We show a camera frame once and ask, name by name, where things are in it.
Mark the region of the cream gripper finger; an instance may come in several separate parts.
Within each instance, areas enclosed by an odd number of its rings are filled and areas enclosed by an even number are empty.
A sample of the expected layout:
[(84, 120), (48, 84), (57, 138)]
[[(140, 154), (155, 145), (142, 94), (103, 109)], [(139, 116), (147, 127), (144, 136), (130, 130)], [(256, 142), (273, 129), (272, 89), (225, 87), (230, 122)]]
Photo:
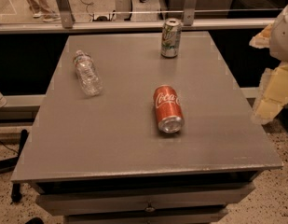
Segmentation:
[(274, 120), (288, 104), (288, 63), (275, 69), (266, 68), (254, 100), (252, 121), (265, 125)]
[(264, 49), (269, 47), (269, 40), (271, 37), (272, 23), (266, 26), (260, 33), (253, 36), (249, 45), (253, 48)]

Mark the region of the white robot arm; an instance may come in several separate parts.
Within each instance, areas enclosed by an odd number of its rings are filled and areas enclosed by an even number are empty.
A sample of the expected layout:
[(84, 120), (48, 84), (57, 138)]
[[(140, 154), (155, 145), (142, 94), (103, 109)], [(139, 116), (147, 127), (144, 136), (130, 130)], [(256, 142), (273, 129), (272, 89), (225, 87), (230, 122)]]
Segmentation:
[(275, 69), (265, 69), (254, 100), (252, 121), (264, 125), (288, 105), (288, 5), (274, 22), (250, 40), (249, 45), (268, 48), (270, 56), (281, 62)]

